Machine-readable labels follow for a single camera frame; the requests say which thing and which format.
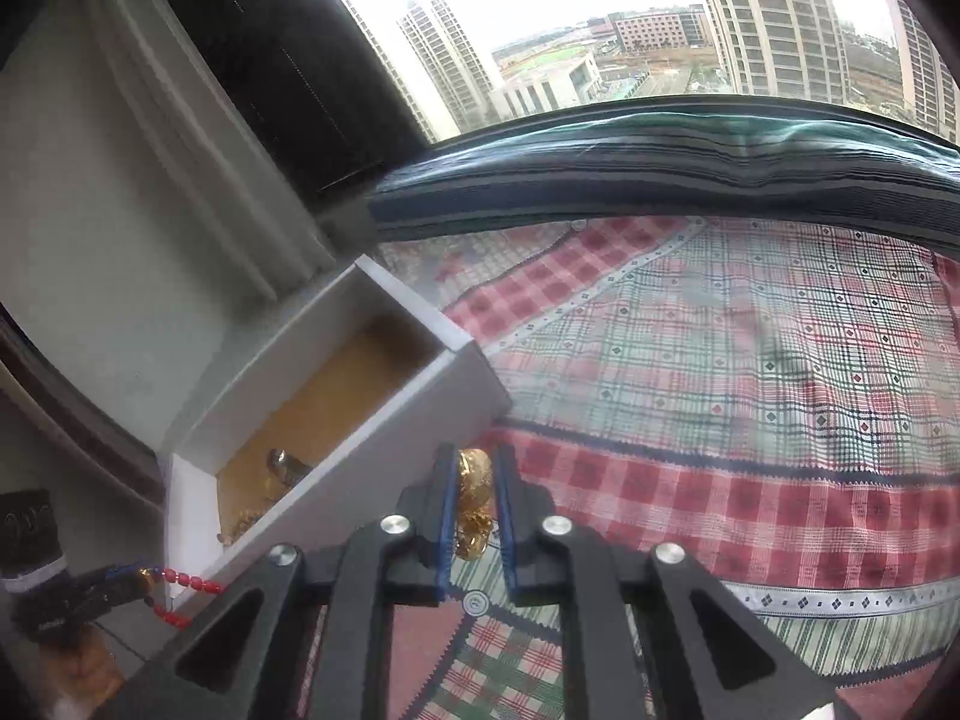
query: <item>wall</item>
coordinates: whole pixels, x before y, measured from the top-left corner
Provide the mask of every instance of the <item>wall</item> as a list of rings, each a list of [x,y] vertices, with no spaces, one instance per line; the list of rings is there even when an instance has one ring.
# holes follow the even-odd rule
[[[50,490],[59,541],[74,573],[110,563],[162,559],[160,515],[114,490],[53,445],[0,394],[0,493],[24,488]],[[11,627],[10,599],[0,589],[0,646],[28,687],[42,695],[45,682],[37,648]],[[173,635],[140,603],[117,608],[99,623],[104,640],[126,675],[155,654]]]
[[[0,71],[0,301],[151,447],[257,303],[155,158],[80,0],[51,0]]]

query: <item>window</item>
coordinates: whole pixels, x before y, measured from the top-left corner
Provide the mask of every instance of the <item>window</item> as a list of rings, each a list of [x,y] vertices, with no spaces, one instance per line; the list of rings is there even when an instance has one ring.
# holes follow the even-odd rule
[[[786,0],[757,0],[760,7],[770,7],[776,10],[787,10]]]
[[[554,97],[553,88],[550,86],[550,81],[544,81],[544,95],[546,95],[546,101],[550,103],[550,110],[560,110],[560,105],[557,104],[557,98]]]
[[[448,108],[442,108],[440,114],[449,113],[446,119],[454,119],[448,124],[453,129],[443,137],[570,104],[678,91],[665,81],[644,83],[648,71],[653,76],[678,71],[678,83],[689,79],[686,91],[701,94],[728,93],[733,86],[743,93],[769,89],[775,95],[806,95],[832,103],[846,100],[848,95],[858,108],[879,115],[912,107],[925,120],[929,103],[936,107],[932,115],[944,134],[945,117],[955,119],[960,107],[960,100],[953,99],[952,83],[944,85],[941,79],[940,62],[928,35],[902,1],[895,1],[891,12],[886,0],[699,0],[704,3],[702,8],[676,6],[673,0],[610,0],[620,2],[623,10],[603,14],[593,12],[594,0],[538,0],[536,14],[518,13],[514,20],[503,18],[506,11],[501,8],[509,10],[509,6],[494,6],[495,0],[457,0],[452,7],[440,0],[420,0],[416,9],[406,5],[414,0],[390,0],[397,3],[392,6],[397,12],[383,14],[387,18],[382,35],[374,27],[379,14],[365,13],[361,1],[355,1],[356,10],[374,33],[370,40],[376,40],[381,55],[392,50],[387,39],[390,28],[401,22],[409,25],[406,36],[400,33],[398,48],[410,49],[419,58],[419,66],[412,71],[419,74],[426,69],[440,102]],[[432,10],[435,3],[436,12]],[[550,16],[551,4],[556,5],[555,17]],[[385,2],[379,6],[388,9]],[[875,45],[871,30],[882,28],[884,13],[904,22],[901,44]],[[606,20],[596,18],[604,15],[613,16],[613,40],[603,35]],[[557,29],[587,19],[592,21],[592,29]],[[444,23],[448,34],[442,30]],[[478,29],[483,25],[476,34],[469,26],[474,23]],[[845,25],[843,39],[840,23]],[[847,23],[856,34],[845,43]],[[882,33],[885,35],[896,40],[896,28]],[[464,47],[462,55],[457,53],[460,47]],[[904,100],[902,82],[894,77],[899,66],[895,50],[915,64],[912,71],[907,69],[907,83],[912,81],[916,104]],[[591,56],[593,64],[587,63],[589,74],[571,89],[563,73],[583,64],[578,58],[581,55]],[[870,62],[894,76],[872,76]],[[775,68],[786,71],[779,80],[775,80]],[[402,79],[401,69],[407,71],[405,62],[395,61],[394,69],[388,71],[397,86],[405,84],[407,92],[402,97],[407,103],[419,105],[421,112],[415,118],[420,121],[427,113],[435,115],[438,103],[434,98],[417,100],[412,94],[422,81]],[[490,77],[479,82],[480,73]],[[795,73],[802,73],[803,78],[797,79]],[[832,93],[834,86],[844,90],[843,97]],[[854,86],[861,94],[853,93]],[[949,109],[948,95],[952,97]]]
[[[803,98],[803,84],[787,80],[776,80],[776,90],[779,94],[789,98]]]
[[[799,53],[797,50],[797,44],[788,40],[771,40],[770,50],[774,50],[774,52]]]
[[[767,34],[770,35],[770,37],[790,38],[792,40],[796,33],[792,26],[767,25]]]
[[[534,103],[534,108],[537,113],[544,112],[544,104],[539,101],[539,95],[536,93],[536,89],[533,84],[527,87],[527,94],[530,95],[530,100]]]
[[[763,20],[765,23],[790,23],[790,14],[776,13],[776,11],[773,10],[764,10]]]
[[[778,67],[798,68],[800,66],[800,57],[790,53],[774,53],[774,65]]]

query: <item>red checkered fabric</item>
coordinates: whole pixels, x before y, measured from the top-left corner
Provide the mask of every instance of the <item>red checkered fabric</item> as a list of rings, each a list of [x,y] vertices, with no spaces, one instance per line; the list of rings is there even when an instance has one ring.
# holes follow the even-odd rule
[[[631,257],[654,250],[685,222],[676,217],[599,220],[555,250],[472,290],[446,314],[483,346],[563,303]]]
[[[715,576],[792,587],[910,586],[960,574],[960,488],[770,479],[497,428],[558,508],[635,549],[683,544]]]

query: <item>black object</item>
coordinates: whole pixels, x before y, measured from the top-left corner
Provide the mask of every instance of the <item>black object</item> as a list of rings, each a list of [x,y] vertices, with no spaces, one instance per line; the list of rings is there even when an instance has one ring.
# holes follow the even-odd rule
[[[47,490],[0,495],[0,576],[13,596],[13,624],[30,641],[74,645],[83,623],[145,598],[136,566],[67,571]]]
[[[431,478],[343,546],[307,555],[274,547],[95,718],[285,716],[318,604],[328,610],[304,717],[384,717],[392,607],[435,605],[448,581],[456,460],[443,446]],[[664,560],[609,546],[596,531],[555,517],[549,493],[520,480],[510,447],[494,453],[493,473],[512,598],[560,604],[567,717],[646,716],[624,603],[634,609],[659,718],[802,720],[821,707],[827,714],[818,717],[854,717],[679,546],[660,550]]]
[[[0,577],[4,580],[29,579],[58,562],[66,570],[49,491],[0,495],[0,526]]]
[[[426,149],[342,1],[167,1],[310,208]]]
[[[569,717],[646,716],[624,604],[658,718],[800,720],[821,707],[855,717],[678,544],[635,552],[556,517],[550,493],[520,479],[510,447],[494,456],[493,474],[512,600],[560,605]]]

